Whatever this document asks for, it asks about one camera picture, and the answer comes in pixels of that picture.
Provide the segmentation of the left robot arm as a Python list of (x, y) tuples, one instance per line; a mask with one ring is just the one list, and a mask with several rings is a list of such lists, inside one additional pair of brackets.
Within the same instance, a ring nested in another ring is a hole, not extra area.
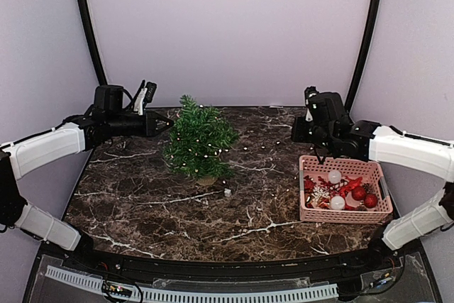
[(65, 118), (47, 131), (1, 145), (1, 225), (19, 228), (43, 242), (72, 252), (73, 261), (85, 272), (100, 266), (92, 240), (79, 229), (31, 204), (19, 192), (17, 181), (56, 160), (95, 149), (118, 136), (155, 137), (174, 122), (152, 109), (157, 85), (142, 82), (128, 105), (128, 94), (119, 85), (100, 85), (94, 102), (82, 115)]

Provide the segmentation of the small green christmas tree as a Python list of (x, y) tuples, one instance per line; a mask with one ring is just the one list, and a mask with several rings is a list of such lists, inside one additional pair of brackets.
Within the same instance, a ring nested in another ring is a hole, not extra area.
[(179, 102), (181, 107), (163, 150), (166, 165), (196, 181), (231, 177), (233, 170), (223, 154), (237, 143), (237, 130), (214, 106), (203, 106), (188, 94)]

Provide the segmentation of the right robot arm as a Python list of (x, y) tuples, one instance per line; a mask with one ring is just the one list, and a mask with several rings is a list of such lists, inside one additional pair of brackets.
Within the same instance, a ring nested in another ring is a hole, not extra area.
[(444, 180), (444, 187), (412, 212), (382, 229), (380, 239), (362, 255), (368, 270), (388, 261), (390, 250), (453, 225), (453, 142), (418, 136), (373, 121), (353, 121), (340, 94), (304, 91), (306, 115), (295, 119), (292, 140), (323, 148), (335, 157), (385, 162), (422, 171)]

